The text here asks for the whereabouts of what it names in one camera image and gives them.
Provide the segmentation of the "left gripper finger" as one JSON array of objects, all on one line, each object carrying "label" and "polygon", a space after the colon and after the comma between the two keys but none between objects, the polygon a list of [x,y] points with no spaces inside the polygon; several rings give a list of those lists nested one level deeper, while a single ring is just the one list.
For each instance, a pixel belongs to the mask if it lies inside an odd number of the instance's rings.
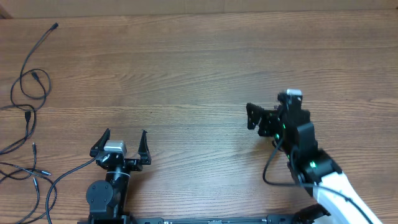
[{"label": "left gripper finger", "polygon": [[104,150],[106,142],[110,139],[111,131],[109,128],[103,133],[100,139],[91,147],[90,156],[96,157],[101,151]]},{"label": "left gripper finger", "polygon": [[138,154],[140,156],[140,163],[142,165],[151,165],[152,158],[150,156],[150,151],[147,145],[147,131],[142,131],[142,136],[139,144]]}]

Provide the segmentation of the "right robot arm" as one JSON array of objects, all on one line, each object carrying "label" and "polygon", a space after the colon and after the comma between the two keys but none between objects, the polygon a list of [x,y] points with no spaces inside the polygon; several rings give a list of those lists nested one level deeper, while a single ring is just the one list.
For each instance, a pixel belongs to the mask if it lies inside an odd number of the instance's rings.
[{"label": "right robot arm", "polygon": [[300,90],[286,90],[277,96],[280,103],[272,110],[248,103],[248,129],[273,138],[274,151],[288,158],[287,167],[293,178],[284,187],[303,188],[316,204],[293,215],[279,217],[284,223],[380,223],[380,219],[356,193],[343,169],[319,148],[310,112],[302,108]]}]

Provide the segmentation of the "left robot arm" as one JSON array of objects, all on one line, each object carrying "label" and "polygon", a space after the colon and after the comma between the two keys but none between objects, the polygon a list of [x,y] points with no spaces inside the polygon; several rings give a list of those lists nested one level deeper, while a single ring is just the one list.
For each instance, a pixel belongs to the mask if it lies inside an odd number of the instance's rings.
[{"label": "left robot arm", "polygon": [[136,219],[124,210],[131,172],[140,172],[152,162],[147,145],[147,131],[143,130],[139,143],[139,158],[126,157],[126,145],[122,140],[111,140],[107,129],[90,149],[90,156],[106,171],[104,180],[93,182],[86,191],[90,206],[88,223],[136,223]]}]

